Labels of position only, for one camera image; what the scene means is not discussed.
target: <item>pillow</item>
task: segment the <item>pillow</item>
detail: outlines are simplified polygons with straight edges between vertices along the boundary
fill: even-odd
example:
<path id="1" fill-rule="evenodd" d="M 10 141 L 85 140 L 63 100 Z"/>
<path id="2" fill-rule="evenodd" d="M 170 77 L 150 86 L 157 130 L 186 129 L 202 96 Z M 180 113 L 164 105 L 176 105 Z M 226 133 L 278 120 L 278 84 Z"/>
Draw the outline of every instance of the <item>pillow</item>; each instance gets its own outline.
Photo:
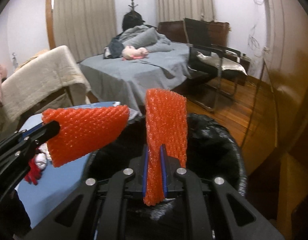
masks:
<path id="1" fill-rule="evenodd" d="M 158 41 L 158 33 L 155 28 L 150 28 L 137 36 L 124 41 L 123 45 L 126 46 L 133 46 L 135 49 L 139 49 L 141 47 L 146 47 L 150 44 L 156 43 Z"/>

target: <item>gray blanket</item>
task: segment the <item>gray blanket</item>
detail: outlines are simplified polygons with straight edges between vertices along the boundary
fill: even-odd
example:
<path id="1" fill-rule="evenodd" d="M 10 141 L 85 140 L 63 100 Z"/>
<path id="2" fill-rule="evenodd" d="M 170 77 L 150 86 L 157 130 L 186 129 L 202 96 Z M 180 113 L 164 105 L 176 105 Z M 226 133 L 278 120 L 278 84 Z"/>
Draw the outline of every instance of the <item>gray blanket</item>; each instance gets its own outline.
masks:
<path id="1" fill-rule="evenodd" d="M 120 101 L 134 110 L 144 105 L 149 88 L 171 90 L 191 77 L 187 67 L 189 49 L 185 44 L 171 43 L 170 52 L 150 53 L 148 58 L 125 60 L 103 59 L 103 55 L 87 58 L 81 70 L 101 101 Z"/>
<path id="2" fill-rule="evenodd" d="M 168 52 L 173 50 L 172 42 L 165 35 L 158 33 L 155 28 L 145 25 L 130 28 L 119 37 L 124 46 L 133 46 L 136 49 L 146 48 L 150 53 Z"/>

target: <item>orange mesh foam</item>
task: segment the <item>orange mesh foam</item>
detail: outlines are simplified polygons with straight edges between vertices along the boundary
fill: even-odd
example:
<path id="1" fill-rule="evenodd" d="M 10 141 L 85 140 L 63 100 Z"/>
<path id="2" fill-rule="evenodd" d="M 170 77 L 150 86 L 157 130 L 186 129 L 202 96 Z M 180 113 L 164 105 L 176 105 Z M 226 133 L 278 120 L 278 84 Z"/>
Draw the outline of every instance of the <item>orange mesh foam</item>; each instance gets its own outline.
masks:
<path id="1" fill-rule="evenodd" d="M 43 112 L 42 121 L 57 121 L 59 134 L 47 141 L 55 167 L 74 161 L 114 141 L 125 128 L 127 106 L 59 108 Z"/>
<path id="2" fill-rule="evenodd" d="M 148 89 L 145 104 L 149 161 L 144 203 L 150 206 L 164 199 L 160 146 L 165 144 L 168 156 L 178 158 L 185 168 L 187 113 L 186 98 L 168 90 Z"/>

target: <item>black chair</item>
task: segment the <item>black chair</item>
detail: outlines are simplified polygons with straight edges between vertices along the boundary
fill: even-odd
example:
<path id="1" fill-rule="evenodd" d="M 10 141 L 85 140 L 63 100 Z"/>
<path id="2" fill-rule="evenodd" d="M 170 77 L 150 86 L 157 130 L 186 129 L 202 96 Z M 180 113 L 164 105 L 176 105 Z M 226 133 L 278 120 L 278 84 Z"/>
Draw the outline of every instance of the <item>black chair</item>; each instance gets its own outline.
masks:
<path id="1" fill-rule="evenodd" d="M 189 67 L 192 70 L 200 71 L 203 73 L 206 73 L 207 75 L 204 75 L 203 78 L 196 78 L 192 81 L 192 83 L 195 83 L 196 85 L 205 84 L 214 78 L 218 78 L 217 86 L 213 87 L 215 91 L 215 98 L 213 106 L 207 106 L 206 104 L 197 101 L 195 99 L 191 100 L 191 97 L 189 96 L 189 99 L 191 101 L 194 101 L 196 104 L 200 105 L 204 109 L 208 111 L 215 111 L 215 108 L 217 106 L 217 101 L 219 94 L 223 94 L 231 99 L 233 99 L 233 96 L 236 93 L 237 90 L 237 82 L 238 82 L 238 71 L 235 70 L 224 70 L 222 71 L 222 64 L 223 64 L 223 58 L 226 54 L 235 55 L 237 57 L 237 63 L 239 63 L 241 52 L 232 48 L 223 47 L 220 45 L 214 45 L 211 44 L 209 35 L 208 35 L 208 27 L 207 23 L 204 21 L 197 21 L 193 19 L 183 19 L 184 24 L 184 31 L 187 39 L 188 46 L 190 47 L 190 56 L 189 56 Z M 220 63 L 217 67 L 208 65 L 206 63 L 203 63 L 199 60 L 197 57 L 198 52 L 201 52 L 205 56 L 210 56 L 211 52 L 216 53 L 219 56 Z M 234 91 L 232 93 L 227 93 L 225 91 L 221 90 L 221 79 L 225 78 L 227 80 L 231 80 L 234 82 Z"/>

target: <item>red glove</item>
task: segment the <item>red glove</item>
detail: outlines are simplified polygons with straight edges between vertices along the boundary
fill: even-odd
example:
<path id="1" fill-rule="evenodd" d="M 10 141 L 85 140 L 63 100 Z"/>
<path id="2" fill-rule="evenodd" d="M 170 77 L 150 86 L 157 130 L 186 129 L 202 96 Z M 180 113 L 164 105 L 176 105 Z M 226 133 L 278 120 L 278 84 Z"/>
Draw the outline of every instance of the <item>red glove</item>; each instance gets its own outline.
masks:
<path id="1" fill-rule="evenodd" d="M 27 181 L 29 184 L 33 183 L 37 185 L 37 180 L 41 178 L 41 170 L 37 167 L 35 163 L 35 157 L 29 161 L 30 171 L 24 177 L 24 180 Z"/>

